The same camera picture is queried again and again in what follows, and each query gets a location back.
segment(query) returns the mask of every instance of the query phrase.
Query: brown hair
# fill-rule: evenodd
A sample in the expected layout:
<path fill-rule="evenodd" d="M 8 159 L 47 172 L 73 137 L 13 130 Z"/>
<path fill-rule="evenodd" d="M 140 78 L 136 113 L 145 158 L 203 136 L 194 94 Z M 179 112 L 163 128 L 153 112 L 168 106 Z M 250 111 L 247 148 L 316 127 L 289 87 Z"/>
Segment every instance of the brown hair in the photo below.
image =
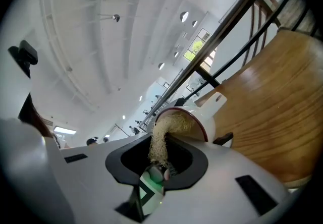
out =
<path fill-rule="evenodd" d="M 21 108 L 18 118 L 27 124 L 32 125 L 35 127 L 43 137 L 50 137 L 52 135 L 43 122 L 42 118 L 40 117 L 39 113 L 37 112 L 34 104 L 32 103 L 31 95 L 29 94 L 24 105 Z"/>

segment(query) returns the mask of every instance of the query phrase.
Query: wooden tabletop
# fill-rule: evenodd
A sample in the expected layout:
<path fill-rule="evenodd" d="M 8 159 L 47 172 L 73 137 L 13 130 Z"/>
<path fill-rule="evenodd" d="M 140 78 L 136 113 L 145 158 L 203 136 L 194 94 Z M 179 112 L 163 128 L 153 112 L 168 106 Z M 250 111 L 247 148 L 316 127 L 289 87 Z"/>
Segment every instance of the wooden tabletop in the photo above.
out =
<path fill-rule="evenodd" d="M 323 47 L 280 31 L 251 62 L 209 92 L 227 97 L 215 114 L 216 137 L 233 132 L 232 148 L 282 182 L 309 177 L 323 146 Z"/>

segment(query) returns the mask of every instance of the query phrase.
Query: white mug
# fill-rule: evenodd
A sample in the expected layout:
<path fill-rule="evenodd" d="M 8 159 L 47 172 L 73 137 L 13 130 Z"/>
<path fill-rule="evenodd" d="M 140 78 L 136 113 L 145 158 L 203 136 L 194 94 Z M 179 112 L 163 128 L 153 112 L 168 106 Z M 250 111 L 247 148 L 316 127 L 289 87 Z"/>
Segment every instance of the white mug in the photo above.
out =
<path fill-rule="evenodd" d="M 168 107 L 160 111 L 156 118 L 156 123 L 158 123 L 158 121 L 165 116 L 173 115 L 178 111 L 184 112 L 194 120 L 194 124 L 189 132 L 183 132 L 180 134 L 212 143 L 216 139 L 216 124 L 213 116 L 225 104 L 226 101 L 226 97 L 224 97 L 221 93 L 216 92 L 201 107 L 198 107 L 193 102 L 185 103 L 186 105 L 184 106 Z"/>

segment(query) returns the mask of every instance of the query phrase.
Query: red rim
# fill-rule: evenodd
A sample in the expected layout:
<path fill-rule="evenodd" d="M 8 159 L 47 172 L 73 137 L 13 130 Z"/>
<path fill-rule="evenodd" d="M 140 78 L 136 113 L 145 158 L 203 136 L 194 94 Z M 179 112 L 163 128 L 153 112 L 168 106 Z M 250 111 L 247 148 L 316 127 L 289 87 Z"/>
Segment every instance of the red rim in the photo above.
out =
<path fill-rule="evenodd" d="M 203 133 L 203 136 L 204 136 L 204 141 L 206 141 L 206 142 L 208 142 L 208 138 L 207 138 L 207 134 L 206 134 L 206 131 L 205 131 L 205 129 L 204 129 L 204 127 L 203 127 L 203 125 L 201 124 L 201 122 L 193 115 L 193 114 L 191 114 L 190 112 L 188 112 L 188 111 L 186 111 L 186 110 L 184 110 L 184 109 L 182 109 L 182 108 L 180 108 L 180 107 L 169 107 L 169 108 L 166 108 L 165 110 L 163 110 L 163 111 L 161 111 L 160 113 L 159 113 L 159 115 L 157 116 L 157 118 L 156 118 L 156 123 L 157 123 L 157 121 L 158 121 L 158 118 L 159 118 L 159 116 L 162 114 L 162 113 L 164 113 L 164 112 L 166 112 L 166 111 L 168 111 L 168 110 L 178 110 L 178 111 L 182 111 L 182 112 L 184 112 L 184 113 L 186 113 L 186 114 L 188 114 L 188 115 L 190 115 L 196 122 L 197 122 L 197 124 L 199 125 L 199 127 L 201 128 L 201 130 L 202 130 L 202 133 Z"/>

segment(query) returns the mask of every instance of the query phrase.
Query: white ceiling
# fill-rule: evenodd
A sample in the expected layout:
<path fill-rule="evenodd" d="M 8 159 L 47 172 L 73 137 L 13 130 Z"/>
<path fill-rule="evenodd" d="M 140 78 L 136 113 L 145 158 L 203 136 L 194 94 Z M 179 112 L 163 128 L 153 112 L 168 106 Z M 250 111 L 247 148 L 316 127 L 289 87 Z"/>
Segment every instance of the white ceiling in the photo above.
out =
<path fill-rule="evenodd" d="M 84 126 L 86 120 L 94 118 L 100 108 L 108 109 L 107 101 L 115 98 L 112 94 L 128 90 L 138 76 L 149 75 L 151 65 L 157 68 L 160 62 L 167 62 L 183 31 L 187 32 L 187 39 L 194 33 L 193 20 L 200 22 L 207 11 L 220 18 L 234 2 L 30 1 L 17 2 L 16 11 L 11 14 L 26 17 L 21 22 L 28 21 L 29 25 L 20 38 L 38 49 L 39 64 L 31 69 L 32 96 L 43 115 L 68 122 L 78 130 L 89 129 Z M 23 15 L 21 3 L 28 8 Z M 179 19 L 183 11 L 190 13 L 185 24 Z M 121 18 L 117 23 L 104 20 L 106 17 L 100 14 L 119 14 Z M 136 104 L 128 106 L 134 109 Z"/>

